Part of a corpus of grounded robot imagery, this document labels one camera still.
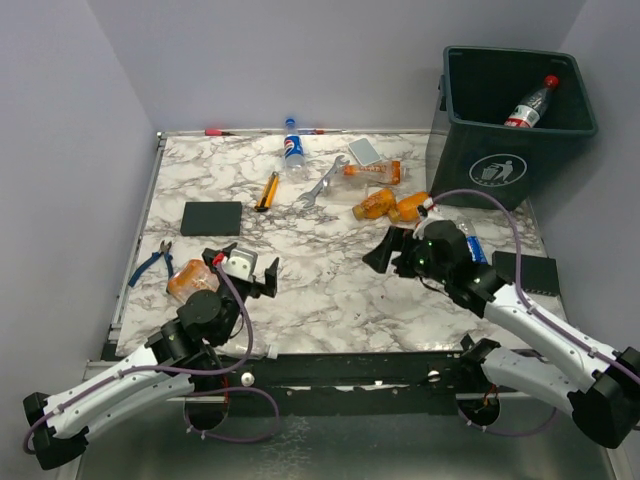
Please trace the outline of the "Pepsi bottle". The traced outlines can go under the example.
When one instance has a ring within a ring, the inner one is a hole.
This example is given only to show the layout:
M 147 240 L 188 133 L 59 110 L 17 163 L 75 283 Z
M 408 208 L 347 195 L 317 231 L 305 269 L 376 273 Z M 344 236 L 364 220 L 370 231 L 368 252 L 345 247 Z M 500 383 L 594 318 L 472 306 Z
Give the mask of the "Pepsi bottle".
M 296 121 L 289 117 L 284 123 L 284 171 L 294 180 L 306 180 L 308 168 Z
M 455 233 L 453 227 L 446 228 L 446 241 L 454 247 L 457 247 L 461 244 L 462 236 L 465 236 L 467 247 L 473 262 L 478 264 L 487 264 L 487 257 L 480 244 L 480 240 L 471 220 L 463 215 L 452 214 L 446 214 L 444 219 L 454 224 L 457 229 L 457 233 Z

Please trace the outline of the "large orange drink bottle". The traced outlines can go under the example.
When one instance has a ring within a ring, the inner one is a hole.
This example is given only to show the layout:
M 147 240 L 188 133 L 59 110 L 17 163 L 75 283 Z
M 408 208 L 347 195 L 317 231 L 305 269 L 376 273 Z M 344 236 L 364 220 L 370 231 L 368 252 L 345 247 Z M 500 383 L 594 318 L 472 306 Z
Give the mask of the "large orange drink bottle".
M 167 291 L 177 301 L 186 303 L 200 290 L 216 291 L 220 285 L 217 276 L 201 259 L 189 260 L 168 282 Z

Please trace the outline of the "clear crushed bottle front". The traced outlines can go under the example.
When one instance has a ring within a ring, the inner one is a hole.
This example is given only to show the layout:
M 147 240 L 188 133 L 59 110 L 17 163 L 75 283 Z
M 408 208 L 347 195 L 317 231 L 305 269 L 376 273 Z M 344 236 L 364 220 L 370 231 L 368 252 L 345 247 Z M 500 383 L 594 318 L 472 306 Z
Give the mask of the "clear crushed bottle front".
M 274 344 L 268 344 L 263 341 L 255 341 L 251 348 L 246 344 L 233 344 L 224 348 L 227 356 L 240 359 L 249 354 L 249 359 L 269 359 L 275 360 L 279 355 L 278 347 Z

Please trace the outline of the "plain orange juice bottle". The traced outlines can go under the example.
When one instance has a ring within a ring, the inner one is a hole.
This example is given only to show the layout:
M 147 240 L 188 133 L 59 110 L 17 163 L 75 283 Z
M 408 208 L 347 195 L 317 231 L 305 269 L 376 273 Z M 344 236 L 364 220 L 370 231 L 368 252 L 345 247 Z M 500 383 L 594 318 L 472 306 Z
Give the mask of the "plain orange juice bottle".
M 387 213 L 389 220 L 394 224 L 417 220 L 419 218 L 418 207 L 422 206 L 428 199 L 428 193 L 418 192 L 400 200 L 389 209 Z

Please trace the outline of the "red label water bottle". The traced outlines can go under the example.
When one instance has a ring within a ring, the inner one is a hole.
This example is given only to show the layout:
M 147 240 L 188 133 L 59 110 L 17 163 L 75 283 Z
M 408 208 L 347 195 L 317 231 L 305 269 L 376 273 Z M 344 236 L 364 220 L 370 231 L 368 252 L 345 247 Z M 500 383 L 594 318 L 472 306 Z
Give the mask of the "red label water bottle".
M 520 100 L 504 125 L 515 128 L 533 128 L 547 111 L 558 85 L 557 76 L 547 75 L 539 89 Z

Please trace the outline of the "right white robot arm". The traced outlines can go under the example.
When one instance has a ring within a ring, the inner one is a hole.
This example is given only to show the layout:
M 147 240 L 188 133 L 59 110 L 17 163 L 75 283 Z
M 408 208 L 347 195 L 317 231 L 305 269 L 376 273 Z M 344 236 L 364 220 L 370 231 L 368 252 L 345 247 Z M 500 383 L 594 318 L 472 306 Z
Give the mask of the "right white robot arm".
M 363 262 L 378 273 L 433 280 L 457 306 L 522 339 L 541 359 L 497 343 L 459 367 L 461 383 L 481 391 L 511 388 L 570 416 L 595 443 L 619 447 L 639 423 L 639 352 L 618 351 L 576 330 L 519 292 L 492 266 L 473 261 L 465 235 L 451 221 L 417 230 L 390 227 Z

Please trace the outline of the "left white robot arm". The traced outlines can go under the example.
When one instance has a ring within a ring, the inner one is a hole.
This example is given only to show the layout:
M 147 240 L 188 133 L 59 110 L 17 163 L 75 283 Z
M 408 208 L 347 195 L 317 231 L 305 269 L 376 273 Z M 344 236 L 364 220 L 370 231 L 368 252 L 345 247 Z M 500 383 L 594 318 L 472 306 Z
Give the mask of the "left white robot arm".
M 229 377 L 244 373 L 254 345 L 245 302 L 273 298 L 278 290 L 280 261 L 273 260 L 258 281 L 257 258 L 237 244 L 205 249 L 202 259 L 218 287 L 191 294 L 142 346 L 93 378 L 59 394 L 28 395 L 23 451 L 43 470 L 56 469 L 83 455 L 103 429 L 156 402 L 210 394 L 218 386 L 234 391 Z

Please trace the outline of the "orange juice bottle patterned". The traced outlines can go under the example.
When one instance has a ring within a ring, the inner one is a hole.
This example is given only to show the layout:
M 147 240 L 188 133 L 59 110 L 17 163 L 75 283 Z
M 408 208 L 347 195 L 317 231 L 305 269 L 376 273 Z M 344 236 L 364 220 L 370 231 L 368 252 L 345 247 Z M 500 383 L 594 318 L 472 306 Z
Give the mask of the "orange juice bottle patterned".
M 394 193 L 390 189 L 382 189 L 368 196 L 352 208 L 357 220 L 378 219 L 387 214 L 396 205 Z

